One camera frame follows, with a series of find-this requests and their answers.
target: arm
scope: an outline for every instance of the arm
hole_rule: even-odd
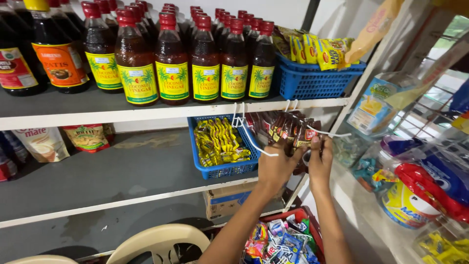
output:
[[[254,230],[262,210],[290,179],[291,173],[305,152],[305,149],[299,148],[293,157],[288,158],[284,147],[284,139],[273,146],[265,147],[267,153],[277,153],[279,156],[269,157],[261,154],[256,187],[202,254],[198,264],[238,263],[244,245]]]
[[[318,210],[325,260],[331,264],[352,264],[353,258],[340,227],[329,187],[333,159],[332,139],[325,137],[322,158],[319,157],[320,148],[321,141],[318,137],[313,137],[311,159],[308,165],[310,168],[310,189]]]

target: sticker on bottle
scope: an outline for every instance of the sticker on bottle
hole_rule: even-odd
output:
[[[208,101],[218,97],[220,65],[192,65],[192,83],[194,99]]]
[[[125,97],[133,104],[146,104],[158,99],[153,63],[142,67],[117,65]]]
[[[248,79],[248,66],[231,67],[222,65],[221,68],[221,97],[239,99],[244,97]]]
[[[114,53],[111,54],[91,54],[86,53],[86,58],[90,63],[91,71],[96,79],[96,85],[100,89],[115,90],[122,88],[121,78],[117,71],[117,63]]]
[[[38,85],[38,81],[17,47],[0,49],[0,85],[5,89],[21,89]]]
[[[166,100],[181,100],[189,97],[189,75],[187,62],[181,64],[156,63],[159,95]]]
[[[254,98],[264,98],[269,95],[270,85],[274,67],[252,66],[251,82],[249,85],[249,96]]]
[[[90,80],[83,68],[79,53],[71,43],[62,45],[32,43],[32,46],[54,86],[77,86]]]

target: red plastic crate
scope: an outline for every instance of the red plastic crate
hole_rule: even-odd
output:
[[[318,257],[318,260],[320,263],[325,264],[324,246],[322,243],[321,230],[319,228],[319,223],[316,221],[316,217],[314,217],[314,215],[311,213],[311,210],[309,209],[308,206],[302,206],[301,208],[291,210],[285,213],[281,213],[278,215],[263,217],[260,220],[262,222],[270,222],[276,219],[282,219],[283,221],[285,221],[285,219],[288,216],[291,216],[293,214],[295,215],[295,221],[297,223],[301,222],[302,219],[310,220],[310,232],[319,249],[316,252],[316,256]]]

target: plastic chair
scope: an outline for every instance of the plastic chair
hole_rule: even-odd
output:
[[[77,264],[77,262],[64,256],[39,255],[20,258],[5,264]]]
[[[127,264],[141,253],[150,251],[155,264],[171,264],[169,254],[173,263],[177,261],[174,244],[191,243],[204,252],[210,241],[204,233],[191,225],[167,224],[159,225],[141,231],[124,241],[107,260],[106,264]]]

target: cardboard box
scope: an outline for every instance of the cardboard box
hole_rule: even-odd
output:
[[[205,211],[207,219],[217,219],[233,215],[248,198],[257,182],[243,183],[204,192]],[[282,188],[273,198],[281,199],[285,188]]]

